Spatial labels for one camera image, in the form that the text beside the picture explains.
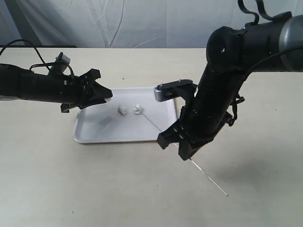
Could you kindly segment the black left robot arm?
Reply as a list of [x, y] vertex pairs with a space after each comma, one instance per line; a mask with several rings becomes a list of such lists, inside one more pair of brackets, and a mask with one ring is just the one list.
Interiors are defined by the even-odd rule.
[[112, 90], [96, 82], [99, 70], [90, 69], [81, 76], [65, 75], [52, 67], [47, 75], [15, 65], [0, 65], [0, 96], [7, 99], [60, 103], [61, 112], [105, 104]]

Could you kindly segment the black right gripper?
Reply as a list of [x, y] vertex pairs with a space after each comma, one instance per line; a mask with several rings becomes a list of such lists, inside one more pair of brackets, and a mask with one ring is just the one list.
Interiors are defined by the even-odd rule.
[[216, 73], [206, 66], [194, 97], [181, 111], [180, 120], [158, 134], [158, 145], [165, 149], [171, 143], [178, 143], [178, 155], [183, 161], [190, 159], [214, 138], [243, 78], [242, 71]]

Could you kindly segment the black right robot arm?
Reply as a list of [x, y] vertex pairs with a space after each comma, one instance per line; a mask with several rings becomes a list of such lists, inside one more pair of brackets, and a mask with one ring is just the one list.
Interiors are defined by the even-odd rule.
[[182, 160], [212, 142], [223, 126], [233, 126], [239, 90], [253, 72], [302, 72], [303, 17], [287, 12], [268, 23], [215, 30], [206, 46], [207, 64], [198, 84], [181, 79], [154, 88], [158, 102], [185, 100], [179, 118], [157, 137], [161, 148], [178, 144]]

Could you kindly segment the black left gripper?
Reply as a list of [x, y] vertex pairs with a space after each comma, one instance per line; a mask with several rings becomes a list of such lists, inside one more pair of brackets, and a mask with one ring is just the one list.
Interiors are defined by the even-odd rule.
[[62, 113], [68, 113], [76, 107], [85, 109], [93, 105], [104, 104], [107, 102], [106, 99], [113, 97], [111, 89], [96, 82], [101, 78], [100, 71], [97, 69], [90, 69], [79, 77], [59, 74], [59, 78], [63, 83], [60, 106]]

